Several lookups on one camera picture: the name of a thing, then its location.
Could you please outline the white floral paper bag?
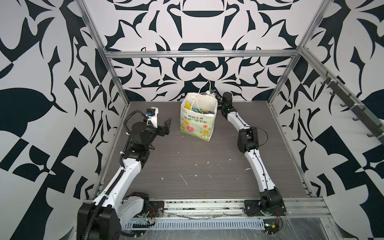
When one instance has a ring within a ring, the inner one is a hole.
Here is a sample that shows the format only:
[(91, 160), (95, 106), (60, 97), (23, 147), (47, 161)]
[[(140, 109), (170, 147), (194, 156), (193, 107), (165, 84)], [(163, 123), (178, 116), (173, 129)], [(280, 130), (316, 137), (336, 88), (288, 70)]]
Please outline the white floral paper bag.
[(210, 141), (218, 110), (218, 100), (211, 90), (202, 88), (196, 93), (187, 93), (181, 104), (180, 131), (195, 138)]

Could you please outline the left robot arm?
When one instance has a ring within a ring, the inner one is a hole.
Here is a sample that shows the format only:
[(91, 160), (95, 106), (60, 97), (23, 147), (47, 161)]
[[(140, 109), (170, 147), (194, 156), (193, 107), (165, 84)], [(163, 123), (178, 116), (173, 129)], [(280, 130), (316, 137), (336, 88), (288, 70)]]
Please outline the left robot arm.
[(78, 240), (118, 240), (123, 227), (134, 217), (146, 215), (150, 207), (148, 194), (127, 191), (144, 168), (152, 143), (157, 136), (170, 134), (171, 119), (156, 125), (157, 118), (147, 116), (127, 129), (129, 135), (121, 152), (120, 168), (107, 187), (91, 203), (83, 203), (78, 211)]

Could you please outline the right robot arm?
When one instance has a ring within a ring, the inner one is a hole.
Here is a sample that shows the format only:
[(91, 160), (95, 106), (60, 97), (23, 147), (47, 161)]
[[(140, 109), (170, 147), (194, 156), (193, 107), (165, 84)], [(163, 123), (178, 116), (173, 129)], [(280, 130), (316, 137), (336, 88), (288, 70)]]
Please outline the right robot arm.
[(244, 201), (244, 213), (250, 217), (284, 216), (287, 209), (283, 197), (268, 174), (260, 155), (258, 128), (248, 125), (241, 118), (238, 111), (233, 107), (233, 95), (231, 93), (223, 93), (220, 104), (223, 117), (238, 131), (238, 149), (248, 160), (260, 192), (259, 200)]

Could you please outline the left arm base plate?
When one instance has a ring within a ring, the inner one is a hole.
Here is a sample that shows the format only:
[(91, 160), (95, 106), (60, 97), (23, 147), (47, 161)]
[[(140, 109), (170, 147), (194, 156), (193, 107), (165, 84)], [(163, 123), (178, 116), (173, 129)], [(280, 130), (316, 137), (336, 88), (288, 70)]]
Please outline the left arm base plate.
[(164, 201), (149, 201), (149, 206), (146, 208), (146, 216), (148, 218), (157, 218), (164, 213), (165, 202)]

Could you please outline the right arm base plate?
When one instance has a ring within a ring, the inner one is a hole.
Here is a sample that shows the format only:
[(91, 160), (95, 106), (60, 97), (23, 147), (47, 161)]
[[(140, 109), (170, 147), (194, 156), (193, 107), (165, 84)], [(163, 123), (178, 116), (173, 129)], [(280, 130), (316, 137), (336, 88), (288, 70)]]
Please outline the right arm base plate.
[(267, 207), (267, 204), (264, 203), (261, 200), (245, 200), (244, 201), (244, 213), (248, 217), (255, 217), (255, 216), (285, 216), (287, 212), (287, 209), (284, 205), (284, 203)]

